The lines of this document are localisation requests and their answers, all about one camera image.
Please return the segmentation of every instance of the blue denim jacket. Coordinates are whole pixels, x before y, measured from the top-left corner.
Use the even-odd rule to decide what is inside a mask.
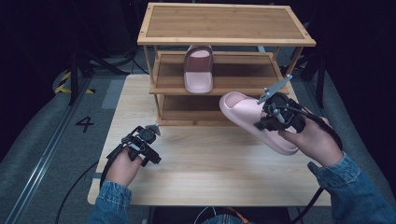
[[[317,167],[309,162],[308,168],[331,194],[334,223],[396,223],[395,211],[347,154],[333,166]],[[130,201],[131,191],[105,181],[88,223],[128,223]],[[241,219],[227,215],[212,217],[203,224],[218,223],[243,224]]]

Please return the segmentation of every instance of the metal stand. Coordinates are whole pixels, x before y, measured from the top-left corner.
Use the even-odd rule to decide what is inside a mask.
[[[78,69],[81,71],[81,74],[84,77],[93,77],[94,71],[92,65],[90,64],[90,60],[99,63],[106,69],[112,71],[118,75],[129,75],[127,72],[123,72],[112,64],[100,59],[92,54],[90,54],[87,50],[76,48],[70,55],[71,59],[71,67],[70,67],[70,78],[71,78],[71,96],[69,105],[72,105],[78,97]]]

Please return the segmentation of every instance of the hand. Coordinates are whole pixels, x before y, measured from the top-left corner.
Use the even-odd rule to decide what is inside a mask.
[[[125,188],[128,188],[134,180],[142,163],[140,156],[137,156],[134,161],[131,161],[128,156],[128,150],[130,150],[128,147],[122,149],[121,153],[113,161],[113,164],[111,164],[106,175],[106,180],[123,185]]]
[[[302,132],[279,131],[278,134],[297,146],[307,157],[319,162],[324,167],[339,162],[344,155],[332,137],[312,119],[308,119],[304,115],[301,116],[305,121]]]

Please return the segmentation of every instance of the pink slipper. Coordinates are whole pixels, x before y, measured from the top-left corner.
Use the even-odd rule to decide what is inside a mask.
[[[190,46],[184,57],[184,85],[192,93],[212,91],[213,51],[210,46]]]
[[[297,146],[279,136],[277,132],[260,131],[254,126],[255,122],[260,121],[260,118],[266,115],[262,112],[263,104],[257,105],[257,99],[236,91],[223,95],[219,102],[221,112],[228,119],[254,134],[275,152],[282,155],[296,153]]]

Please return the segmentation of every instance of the wooden shoe rack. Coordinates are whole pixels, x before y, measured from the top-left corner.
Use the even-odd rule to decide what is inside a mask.
[[[281,47],[296,47],[289,74],[303,47],[314,47],[290,7],[148,3],[137,43],[144,47],[160,125],[230,125],[219,99],[230,91],[258,98],[282,77],[276,63]],[[213,90],[194,94],[184,87],[186,51],[157,46],[265,46],[274,52],[214,51]],[[154,64],[149,46],[155,49]],[[281,91],[289,93],[291,85]]]

